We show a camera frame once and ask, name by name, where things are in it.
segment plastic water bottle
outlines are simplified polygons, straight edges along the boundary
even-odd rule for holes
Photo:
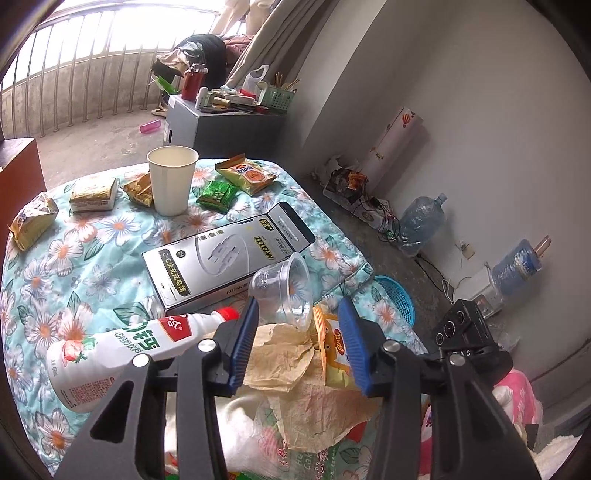
[[[400,219],[400,234],[396,245],[407,257],[414,257],[445,223],[441,204],[447,200],[444,194],[436,199],[416,198]]]
[[[535,248],[523,239],[516,248],[492,269],[492,280],[504,297],[513,295],[541,268],[541,255],[550,242],[546,236]]]

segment plastic bottle cap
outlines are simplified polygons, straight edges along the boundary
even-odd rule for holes
[[[217,309],[216,312],[218,312],[226,322],[230,320],[238,320],[240,318],[238,310],[233,309],[232,307],[222,307],[221,309]]]

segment balcony railing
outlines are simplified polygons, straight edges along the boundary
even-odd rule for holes
[[[54,12],[27,39],[2,82],[5,136],[43,137],[77,119],[147,109],[158,101],[150,77],[156,55],[209,32],[217,15],[203,5],[162,0],[102,0]]]

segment blue basket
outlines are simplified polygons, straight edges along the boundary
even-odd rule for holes
[[[390,300],[392,300],[396,308],[400,311],[402,318],[412,328],[414,325],[414,306],[406,290],[396,280],[385,275],[376,275],[374,280],[384,287],[388,297],[390,297]]]

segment product packaging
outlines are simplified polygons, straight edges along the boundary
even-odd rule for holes
[[[217,212],[227,213],[237,191],[238,187],[231,183],[212,180],[197,199],[197,203]]]
[[[262,267],[316,237],[286,202],[268,213],[198,233],[142,256],[167,315],[195,312],[248,289]]]
[[[119,179],[92,176],[76,180],[70,195],[72,212],[112,210],[117,197]]]
[[[324,313],[320,307],[314,307],[313,311],[325,385],[356,388],[337,316]]]
[[[46,192],[41,192],[27,203],[8,227],[17,247],[23,252],[27,250],[49,228],[59,211]]]
[[[216,163],[216,170],[251,197],[277,178],[263,167],[247,160],[244,154]]]
[[[152,183],[149,173],[142,175],[137,180],[126,183],[122,188],[132,202],[145,207],[152,206],[154,196],[152,195]]]
[[[82,340],[62,340],[47,350],[47,372],[57,398],[76,413],[92,411],[139,353],[154,361],[180,355],[239,313],[227,307],[211,315],[190,314],[144,321]]]

